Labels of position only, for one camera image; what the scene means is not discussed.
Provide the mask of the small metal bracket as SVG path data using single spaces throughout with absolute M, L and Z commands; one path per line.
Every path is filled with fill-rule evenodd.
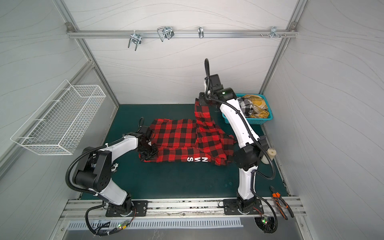
M 198 27 L 198 35 L 200 39 L 204 38 L 204 29 L 203 27 Z

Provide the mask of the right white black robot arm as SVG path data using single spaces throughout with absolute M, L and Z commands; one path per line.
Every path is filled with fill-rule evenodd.
M 218 106 L 232 127 L 239 149 L 235 152 L 235 163 L 239 168 L 239 187 L 237 193 L 237 211 L 240 214 L 249 214 L 257 200 L 261 197 L 256 195 L 256 176 L 266 180 L 276 177 L 276 168 L 267 150 L 262 146 L 261 138 L 257 135 L 243 114 L 240 103 L 232 88 L 224 88 L 219 75 L 210 74 L 209 60 L 205 59 L 205 89 L 199 94 L 199 102 L 202 106 Z M 258 171 L 258 162 L 261 155 L 267 158 L 272 175 L 267 176 Z

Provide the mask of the horizontal aluminium rail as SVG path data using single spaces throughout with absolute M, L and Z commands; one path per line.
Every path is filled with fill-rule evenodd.
M 271 29 L 267 30 L 207 30 L 204 29 L 205 39 L 245 39 L 245 38 L 262 38 L 260 34 L 267 34 Z M 67 35 L 71 39 L 129 39 L 133 34 L 141 35 L 142 39 L 158 39 L 157 30 L 128 30 L 128 31 L 74 31 L 68 32 Z M 174 30 L 174 39 L 199 39 L 198 29 L 195 30 Z M 278 30 L 278 33 L 284 33 L 285 38 L 295 38 L 299 34 L 298 31 Z

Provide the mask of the teal plastic basket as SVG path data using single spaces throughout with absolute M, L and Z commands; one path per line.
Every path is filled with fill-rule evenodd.
M 238 98 L 242 98 L 244 95 L 250 95 L 250 94 L 237 94 L 237 99 L 238 99 Z M 268 103 L 266 97 L 265 97 L 264 95 L 257 95 L 257 96 L 262 97 L 262 98 L 266 101 L 267 106 L 269 107 L 270 117 L 267 118 L 267 119 L 246 118 L 250 125 L 262 125 L 262 124 L 264 124 L 265 122 L 270 121 L 270 120 L 273 119 L 272 109 L 271 109 L 271 107 L 270 107 L 270 105 L 269 105 L 269 103 Z

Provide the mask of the small metal clip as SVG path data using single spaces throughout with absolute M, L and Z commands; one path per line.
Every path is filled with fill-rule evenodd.
M 112 173 L 116 173 L 117 170 L 118 170 L 118 167 L 119 167 L 118 163 L 113 164 L 112 167 L 111 167 L 111 172 Z

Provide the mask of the red black plaid shirt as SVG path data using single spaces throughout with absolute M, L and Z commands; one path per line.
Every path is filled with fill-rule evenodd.
M 150 125 L 151 143 L 158 152 L 145 163 L 188 162 L 226 166 L 234 160 L 234 136 L 227 135 L 212 119 L 209 107 L 195 101 L 195 119 L 155 119 Z

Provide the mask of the metal hook bracket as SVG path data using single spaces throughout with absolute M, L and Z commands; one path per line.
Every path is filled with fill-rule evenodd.
M 276 27 L 272 27 L 270 32 L 267 33 L 267 34 L 260 34 L 260 36 L 262 38 L 269 38 L 269 39 L 273 39 L 273 38 L 285 38 L 287 35 L 284 34 L 284 33 L 278 33 L 278 30 Z

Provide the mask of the grey black plaid shirt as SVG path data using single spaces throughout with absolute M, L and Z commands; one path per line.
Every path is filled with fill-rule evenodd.
M 248 98 L 238 98 L 241 110 L 246 118 L 250 118 L 254 112 L 254 105 Z

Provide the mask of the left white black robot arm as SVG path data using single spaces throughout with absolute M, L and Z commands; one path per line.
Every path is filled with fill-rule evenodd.
M 65 182 L 67 186 L 81 193 L 96 196 L 108 204 L 109 215 L 129 216 L 134 212 L 132 197 L 113 180 L 114 162 L 130 151 L 137 151 L 142 162 L 151 160 L 158 154 L 152 143 L 150 127 L 139 120 L 138 130 L 123 135 L 120 139 L 100 147 L 87 147 L 69 166 Z

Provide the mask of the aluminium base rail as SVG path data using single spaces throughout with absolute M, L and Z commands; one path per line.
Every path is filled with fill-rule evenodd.
M 265 198 L 274 208 L 276 215 L 281 217 L 274 200 L 271 197 Z M 299 197 L 284 197 L 285 201 L 290 205 L 295 217 L 307 216 L 306 210 Z M 232 217 L 227 215 L 223 206 L 223 198 L 196 198 L 196 199 L 149 199 L 149 200 L 134 200 L 147 201 L 144 207 L 136 207 L 136 217 L 139 219 L 165 219 L 165 218 L 221 218 Z M 86 210 L 98 206 L 102 203 L 101 200 L 69 200 L 61 213 L 59 220 L 84 220 Z M 259 204 L 262 206 L 264 215 L 272 217 L 273 213 L 266 203 Z M 106 216 L 107 207 L 102 207 L 97 210 L 91 210 L 89 213 L 90 220 L 101 219 L 130 219 L 118 214 Z M 258 211 L 251 210 L 249 214 L 235 214 L 237 217 L 260 217 Z

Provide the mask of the yellow plaid shirt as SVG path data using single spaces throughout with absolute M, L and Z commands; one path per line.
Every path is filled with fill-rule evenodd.
M 244 95 L 244 100 L 251 102 L 251 111 L 248 114 L 248 118 L 255 119 L 267 119 L 270 117 L 269 107 L 267 106 L 266 101 L 257 95 Z

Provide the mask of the orange handled pliers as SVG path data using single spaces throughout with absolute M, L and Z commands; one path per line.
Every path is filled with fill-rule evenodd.
M 294 212 L 291 209 L 290 205 L 282 198 L 281 194 L 276 191 L 276 189 L 273 186 L 270 186 L 270 190 L 272 192 L 272 197 L 275 201 L 275 205 L 278 208 L 279 213 L 282 215 L 282 217 L 285 220 L 288 220 L 287 215 L 285 214 L 283 209 L 286 209 L 291 216 L 291 218 L 294 218 Z

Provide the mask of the metal u-bolt clamp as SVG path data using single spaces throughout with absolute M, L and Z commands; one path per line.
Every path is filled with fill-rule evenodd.
M 170 40 L 175 35 L 173 28 L 170 26 L 159 27 L 157 33 L 161 42 L 165 39 Z
M 139 34 L 133 33 L 130 36 L 129 43 L 128 43 L 128 48 L 134 46 L 135 51 L 138 49 L 138 46 L 142 43 L 142 37 Z

